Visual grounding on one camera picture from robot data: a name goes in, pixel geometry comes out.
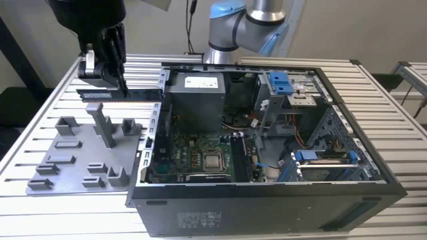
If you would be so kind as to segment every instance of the robotic arm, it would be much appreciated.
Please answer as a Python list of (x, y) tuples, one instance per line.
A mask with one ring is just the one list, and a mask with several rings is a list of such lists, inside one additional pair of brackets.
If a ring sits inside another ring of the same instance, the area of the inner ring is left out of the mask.
[[(130, 91), (124, 80), (124, 0), (48, 0), (48, 3), (57, 22), (79, 37), (85, 56), (79, 65), (79, 78), (96, 87), (115, 89), (77, 90), (83, 101), (159, 101), (160, 89)], [(160, 8), (167, 10), (171, 0), (156, 0), (150, 4), (166, 5)], [(286, 35), (283, 0), (254, 0), (252, 7), (246, 8), (242, 0), (224, 0), (212, 5), (206, 63), (239, 64), (239, 47), (270, 56)]]
[(57, 22), (79, 36), (85, 60), (79, 78), (96, 87), (127, 90), (124, 0), (48, 0)]

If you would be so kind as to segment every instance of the cable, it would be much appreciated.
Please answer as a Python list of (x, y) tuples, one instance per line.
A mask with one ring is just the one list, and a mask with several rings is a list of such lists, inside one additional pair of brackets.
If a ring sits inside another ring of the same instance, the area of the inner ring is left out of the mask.
[(252, 119), (255, 119), (259, 123), (262, 122), (260, 120), (258, 120), (258, 118), (256, 118), (252, 110), (251, 110), (251, 117), (252, 117)]
[(423, 107), (420, 106), (415, 112), (414, 118), (416, 119), (416, 117), (419, 116), (420, 112), (422, 112)]
[(295, 114), (291, 115), (291, 122), (294, 123), (295, 140), (296, 140), (299, 146), (300, 146), (303, 149), (307, 149), (306, 144), (304, 144), (304, 141), (303, 141), (303, 138), (302, 138), (300, 133), (299, 133), (299, 129), (298, 129), (298, 125), (296, 125), (296, 120), (295, 120)]
[(282, 169), (280, 167), (271, 166), (271, 165), (262, 163), (262, 162), (256, 162), (255, 165), (259, 167), (264, 167), (264, 168)]
[(410, 95), (411, 90), (412, 90), (412, 86), (411, 86), (411, 87), (408, 88), (408, 90), (407, 90), (407, 93), (406, 93), (404, 98), (403, 98), (402, 103), (400, 103), (402, 106), (403, 106), (403, 103), (404, 103), (406, 100), (407, 100), (407, 97), (408, 97), (408, 95)]
[(192, 21), (194, 21), (194, 14), (196, 12), (198, 0), (192, 0), (191, 7), (190, 7), (190, 23), (188, 23), (188, 0), (186, 1), (186, 31), (187, 31), (187, 46), (188, 52), (195, 53), (194, 44), (191, 40), (191, 31), (192, 31)]
[(227, 128), (232, 129), (232, 130), (246, 130), (250, 129), (250, 127), (234, 127), (227, 125), (224, 122), (220, 122)]

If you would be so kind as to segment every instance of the aluminum extrusion table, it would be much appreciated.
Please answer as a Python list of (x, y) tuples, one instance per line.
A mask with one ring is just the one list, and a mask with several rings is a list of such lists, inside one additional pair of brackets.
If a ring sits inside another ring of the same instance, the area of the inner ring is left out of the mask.
[[(126, 192), (25, 196), (27, 181), (52, 143), (59, 117), (72, 115), (80, 124), (94, 121), (76, 89), (95, 87), (77, 79), (77, 61), (0, 162), (0, 237), (25, 240), (150, 239), (136, 210), (124, 206)], [(124, 65), (127, 85), (131, 88), (154, 87), (162, 62), (200, 61), (200, 56), (128, 55)], [(364, 67), (348, 60), (324, 59), (244, 57), (242, 62), (323, 69), (408, 196), (351, 232), (198, 239), (427, 239), (427, 132)], [(152, 103), (106, 103), (103, 112), (114, 123), (120, 123), (123, 118), (135, 118), (147, 126), (151, 107)]]
[(427, 98), (427, 63), (400, 61), (392, 70)]

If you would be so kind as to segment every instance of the white wall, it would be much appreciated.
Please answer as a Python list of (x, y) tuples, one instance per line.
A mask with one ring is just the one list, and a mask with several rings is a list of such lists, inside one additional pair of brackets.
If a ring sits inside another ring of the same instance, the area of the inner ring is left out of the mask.
[[(426, 0), (306, 1), (290, 57), (359, 59), (378, 73), (390, 72), (402, 60), (427, 62)], [(174, 0), (168, 12), (139, 0), (124, 2), (127, 52), (186, 52), (186, 1)], [(208, 43), (214, 2), (198, 4), (191, 34), (198, 52)], [(0, 15), (40, 78), (55, 86), (76, 59), (77, 40), (57, 23), (44, 0), (0, 0)], [(243, 55), (255, 53), (244, 51)]]
[(307, 0), (291, 58), (358, 59), (371, 73), (427, 62), (426, 0)]

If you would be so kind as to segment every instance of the blue tab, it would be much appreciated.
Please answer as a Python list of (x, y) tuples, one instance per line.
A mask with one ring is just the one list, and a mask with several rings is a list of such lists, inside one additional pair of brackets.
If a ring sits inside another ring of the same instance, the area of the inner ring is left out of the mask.
[(211, 6), (210, 18), (220, 18), (235, 14), (247, 8), (247, 3), (242, 0), (227, 0), (215, 2)]
[(303, 160), (303, 154), (300, 151), (295, 152), (295, 159), (296, 161), (302, 161)]
[(266, 167), (266, 168), (270, 167), (268, 164), (262, 163), (262, 162), (256, 162), (255, 165), (259, 166), (259, 167)]
[(270, 83), (274, 88), (274, 93), (278, 95), (292, 95), (294, 87), (290, 83), (288, 75), (284, 72), (270, 72)]
[(300, 151), (302, 158), (304, 160), (318, 160), (318, 154), (315, 151)]
[(348, 151), (350, 163), (355, 164), (358, 162), (358, 154), (355, 151)]

